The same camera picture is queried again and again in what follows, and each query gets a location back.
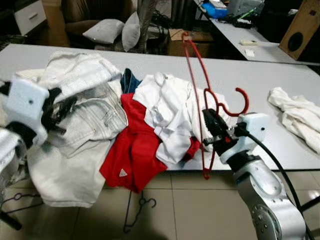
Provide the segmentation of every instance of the gray pillow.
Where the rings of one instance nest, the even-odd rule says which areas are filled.
[[[99,44],[113,44],[121,33],[124,23],[117,19],[104,19],[82,35]]]
[[[135,11],[125,22],[122,29],[122,45],[123,49],[128,52],[137,45],[140,38],[140,21]]]

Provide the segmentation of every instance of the tiled floor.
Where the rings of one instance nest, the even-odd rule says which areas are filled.
[[[290,172],[301,203],[320,194],[320,171]],[[19,182],[6,191],[36,193],[31,181]],[[12,213],[23,224],[15,231],[0,222],[0,240],[255,240],[250,214],[233,184],[230,173],[216,173],[204,180],[200,172],[163,173],[146,187],[144,197],[154,198],[142,208],[136,225],[124,234],[129,191],[105,186],[92,208],[53,208],[46,205]],[[139,195],[131,199],[128,224],[139,211]],[[37,204],[26,197],[7,202],[14,210]],[[320,205],[305,212],[315,239],[320,240]]]

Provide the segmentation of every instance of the white jeans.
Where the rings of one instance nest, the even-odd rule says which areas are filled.
[[[28,155],[31,179],[46,204],[89,208],[96,202],[105,182],[99,169],[128,125],[120,77],[98,54],[58,52],[37,78],[42,86],[62,89],[56,102],[73,95],[78,99],[59,124],[66,133],[50,132],[47,142]]]

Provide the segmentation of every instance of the white cloth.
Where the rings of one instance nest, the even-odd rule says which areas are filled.
[[[28,154],[28,168],[49,206],[91,207],[105,182],[99,169],[128,125],[120,103],[120,71],[98,54],[56,52],[45,70],[17,74],[48,89],[60,87],[55,102],[77,96],[73,112],[59,124],[66,133],[50,132],[47,142]]]
[[[147,75],[135,90],[133,99],[146,107],[144,121],[162,140],[156,157],[164,164],[176,164],[183,158],[191,145],[190,137],[196,136],[201,142],[197,102],[191,82],[159,72]],[[215,109],[215,106],[211,101],[209,107]],[[204,100],[201,100],[200,109],[204,108]],[[220,114],[225,121],[228,120],[223,111]],[[201,122],[203,136],[212,137],[203,117]]]
[[[270,91],[268,101],[283,111],[282,124],[320,154],[320,107],[302,95],[290,98],[280,87]]]
[[[54,101],[57,103],[86,90],[91,90],[91,97],[99,98],[104,94],[101,85],[120,79],[121,72],[97,53],[57,51],[49,58],[38,83],[48,89],[59,87],[62,90]]]

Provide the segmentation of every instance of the white cabinet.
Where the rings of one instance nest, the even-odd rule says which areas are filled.
[[[46,14],[41,0],[38,0],[15,12],[14,17],[21,35],[26,35],[32,29],[46,20]]]

